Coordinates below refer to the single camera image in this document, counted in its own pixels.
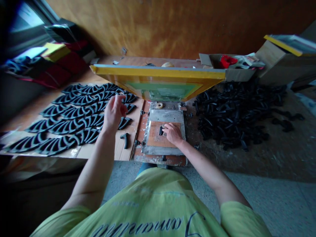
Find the red object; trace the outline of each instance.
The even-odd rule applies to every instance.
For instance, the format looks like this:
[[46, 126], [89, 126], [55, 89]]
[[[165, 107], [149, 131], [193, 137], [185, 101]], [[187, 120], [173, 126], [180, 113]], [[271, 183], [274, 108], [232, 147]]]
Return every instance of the red object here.
[[56, 64], [72, 74], [78, 74], [82, 71], [82, 69], [87, 67], [86, 62], [75, 52], [71, 52], [63, 58], [59, 59]]
[[18, 78], [23, 81], [31, 81], [49, 88], [59, 88], [68, 79], [71, 74], [58, 65], [53, 65], [46, 71], [42, 72], [37, 78]]
[[82, 50], [84, 47], [86, 47], [88, 45], [88, 41], [81, 40], [81, 41], [77, 41], [77, 42], [74, 42], [74, 43], [64, 43], [64, 44], [71, 51], [80, 51], [80, 50]]
[[222, 64], [223, 68], [228, 68], [230, 65], [234, 65], [237, 62], [238, 62], [238, 59], [236, 59], [236, 58], [232, 58], [232, 57], [227, 56], [227, 55], [221, 56], [221, 64]]

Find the jeans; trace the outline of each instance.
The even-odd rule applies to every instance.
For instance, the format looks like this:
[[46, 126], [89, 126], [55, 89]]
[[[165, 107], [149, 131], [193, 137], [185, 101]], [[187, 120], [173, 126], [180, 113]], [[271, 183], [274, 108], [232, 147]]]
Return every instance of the jeans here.
[[152, 164], [152, 163], [143, 163], [141, 168], [139, 169], [138, 173], [137, 173], [137, 176], [143, 172], [144, 170], [146, 169], [149, 169], [149, 168], [154, 168], [154, 167], [157, 167], [156, 164]]

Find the yellow-green t-shirt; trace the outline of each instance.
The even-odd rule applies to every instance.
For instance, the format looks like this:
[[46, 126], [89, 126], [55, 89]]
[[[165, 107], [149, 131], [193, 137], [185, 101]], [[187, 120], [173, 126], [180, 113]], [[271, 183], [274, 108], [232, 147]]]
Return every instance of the yellow-green t-shirt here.
[[31, 236], [271, 236], [239, 202], [221, 206], [221, 224], [183, 175], [150, 168], [96, 212], [83, 206], [48, 217]]

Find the concrete floor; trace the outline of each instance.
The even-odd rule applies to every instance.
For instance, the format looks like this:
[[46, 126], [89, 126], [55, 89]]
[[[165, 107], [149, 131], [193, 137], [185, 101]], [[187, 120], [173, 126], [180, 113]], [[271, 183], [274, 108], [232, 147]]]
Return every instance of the concrete floor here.
[[[116, 161], [103, 203], [130, 184], [141, 163]], [[214, 192], [194, 168], [175, 168], [191, 182], [196, 195], [217, 220], [220, 212]], [[315, 236], [316, 184], [227, 173], [245, 195], [254, 211], [261, 215], [273, 236]]]

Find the hand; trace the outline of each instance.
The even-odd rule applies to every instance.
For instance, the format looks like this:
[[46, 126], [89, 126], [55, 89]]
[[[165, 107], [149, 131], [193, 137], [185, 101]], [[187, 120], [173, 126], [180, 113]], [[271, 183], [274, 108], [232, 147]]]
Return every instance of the hand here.
[[183, 141], [180, 129], [172, 123], [165, 124], [165, 128], [162, 129], [167, 134], [167, 139], [175, 146], [179, 146]]
[[122, 103], [125, 95], [115, 95], [109, 100], [104, 110], [104, 122], [102, 131], [116, 133], [121, 122], [121, 117], [126, 117], [127, 108]]

